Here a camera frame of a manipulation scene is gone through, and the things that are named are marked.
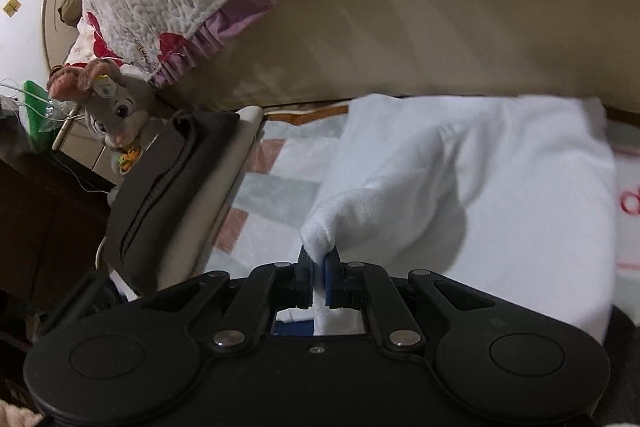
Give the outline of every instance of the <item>metal rivet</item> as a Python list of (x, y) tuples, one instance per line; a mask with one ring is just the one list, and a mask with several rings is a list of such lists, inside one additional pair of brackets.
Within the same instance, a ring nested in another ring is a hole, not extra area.
[(234, 347), (244, 342), (244, 333), (238, 330), (222, 330), (213, 335), (213, 343), (218, 347)]
[(422, 337), (414, 330), (396, 330), (389, 335), (389, 340), (394, 346), (409, 347), (415, 346), (422, 340)]

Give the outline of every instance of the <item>wooden cabinet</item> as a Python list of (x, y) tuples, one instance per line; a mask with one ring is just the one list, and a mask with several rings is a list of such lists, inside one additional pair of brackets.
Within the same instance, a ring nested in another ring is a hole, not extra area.
[(0, 120), (0, 160), (0, 290), (53, 309), (94, 265), (106, 195), (82, 190), (52, 159), (31, 153), (14, 119)]

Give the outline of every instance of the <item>brown fabric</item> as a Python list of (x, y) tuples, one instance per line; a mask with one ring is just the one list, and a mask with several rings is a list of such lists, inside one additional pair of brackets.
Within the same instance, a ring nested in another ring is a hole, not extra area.
[(303, 114), (279, 112), (275, 114), (266, 115), (266, 120), (281, 121), (290, 123), (292, 125), (302, 125), (305, 123), (313, 122), (316, 120), (322, 120), (322, 118), (329, 118), (330, 116), (337, 116), (339, 114), (348, 114), (348, 105), (337, 105), (333, 107), (324, 107), (312, 112), (306, 112)]
[(242, 227), (244, 227), (247, 217), (249, 217), (249, 214), (244, 210), (231, 208), (229, 213), (226, 214), (225, 222), (220, 228), (220, 233), (213, 243), (213, 246), (223, 252), (231, 253), (238, 237), (240, 237), (240, 232), (242, 232)]
[(269, 174), (273, 164), (278, 158), (278, 154), (284, 146), (284, 139), (262, 140), (260, 145), (255, 149), (251, 158), (251, 163), (247, 172), (257, 172), (258, 174)]
[(332, 105), (338, 105), (341, 102), (348, 102), (348, 99), (341, 98), (340, 100), (324, 100), (322, 102), (298, 102), (298, 103), (286, 103), (284, 105), (270, 105), (269, 107), (263, 107), (265, 114), (269, 114), (276, 111), (283, 112), (311, 112), (317, 109), (324, 109), (325, 107), (331, 107)]
[(636, 112), (622, 111), (614, 107), (605, 107), (607, 118), (616, 122), (628, 123), (634, 127), (640, 127), (640, 114)]
[(64, 66), (57, 64), (56, 66), (53, 66), (51, 68), (51, 71), (49, 72), (49, 78), (51, 78), (53, 76), (53, 74), (58, 73), (58, 71), (60, 71), (62, 68), (64, 68)]

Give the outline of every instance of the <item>bunny ear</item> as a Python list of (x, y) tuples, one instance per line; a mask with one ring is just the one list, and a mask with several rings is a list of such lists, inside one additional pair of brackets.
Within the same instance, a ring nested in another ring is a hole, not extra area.
[(90, 92), (79, 87), (79, 77), (82, 74), (82, 68), (66, 66), (55, 71), (47, 82), (49, 97), (64, 102), (72, 100), (80, 102), (90, 96)]
[(80, 89), (91, 91), (94, 88), (95, 79), (103, 75), (110, 77), (118, 83), (120, 83), (120, 79), (122, 78), (120, 68), (115, 62), (113, 62), (113, 60), (94, 58), (94, 60), (86, 65), (80, 74), (80, 77), (78, 78), (78, 87)]

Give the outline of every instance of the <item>plastic bag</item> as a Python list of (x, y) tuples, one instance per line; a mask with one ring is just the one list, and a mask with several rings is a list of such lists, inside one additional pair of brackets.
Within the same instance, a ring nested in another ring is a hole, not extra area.
[(43, 118), (40, 124), (40, 132), (49, 132), (62, 127), (75, 105), (74, 102), (49, 100), (44, 114), (46, 118)]

